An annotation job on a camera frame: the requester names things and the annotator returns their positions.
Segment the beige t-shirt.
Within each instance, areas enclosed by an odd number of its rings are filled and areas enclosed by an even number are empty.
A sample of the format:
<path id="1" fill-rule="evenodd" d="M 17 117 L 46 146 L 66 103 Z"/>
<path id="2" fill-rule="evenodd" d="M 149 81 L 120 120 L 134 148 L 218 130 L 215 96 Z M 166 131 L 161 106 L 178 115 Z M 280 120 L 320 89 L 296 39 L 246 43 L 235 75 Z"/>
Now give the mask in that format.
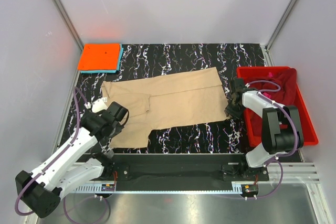
<path id="1" fill-rule="evenodd" d="M 117 102 L 129 110 L 124 129 L 110 148 L 143 148 L 153 130 L 191 126 L 228 119 L 228 105 L 215 67 L 146 79 L 101 85 L 107 105 Z"/>

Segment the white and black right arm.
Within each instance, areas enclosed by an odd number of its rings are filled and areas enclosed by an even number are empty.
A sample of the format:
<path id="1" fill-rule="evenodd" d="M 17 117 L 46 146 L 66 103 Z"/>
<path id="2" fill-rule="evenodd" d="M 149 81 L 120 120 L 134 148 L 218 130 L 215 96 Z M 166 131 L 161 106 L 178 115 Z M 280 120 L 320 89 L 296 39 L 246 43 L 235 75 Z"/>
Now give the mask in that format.
<path id="1" fill-rule="evenodd" d="M 262 119 L 261 143 L 244 154 L 232 176 L 256 178 L 266 165 L 279 157 L 292 155 L 303 147 L 304 137 L 298 108 L 285 106 L 263 94 L 263 91 L 245 84 L 242 78 L 230 81 L 231 100 L 225 108 L 227 116 L 238 119 L 249 109 Z"/>

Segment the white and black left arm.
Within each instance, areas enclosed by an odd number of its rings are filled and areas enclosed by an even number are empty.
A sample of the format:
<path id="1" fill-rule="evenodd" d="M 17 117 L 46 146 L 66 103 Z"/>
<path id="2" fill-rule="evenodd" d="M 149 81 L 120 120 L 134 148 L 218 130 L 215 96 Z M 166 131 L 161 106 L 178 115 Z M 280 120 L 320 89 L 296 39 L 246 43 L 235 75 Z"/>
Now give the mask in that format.
<path id="1" fill-rule="evenodd" d="M 39 218 L 49 216 L 76 188 L 92 179 L 115 176 L 113 162 L 106 150 L 91 154 L 82 165 L 73 164 L 89 149 L 99 143 L 109 144 L 123 130 L 129 119 L 129 110 L 117 102 L 97 112 L 87 111 L 77 117 L 75 132 L 46 161 L 31 172 L 22 170 L 15 177 L 17 199 L 15 211 L 22 201 L 31 209 L 27 215 Z"/>

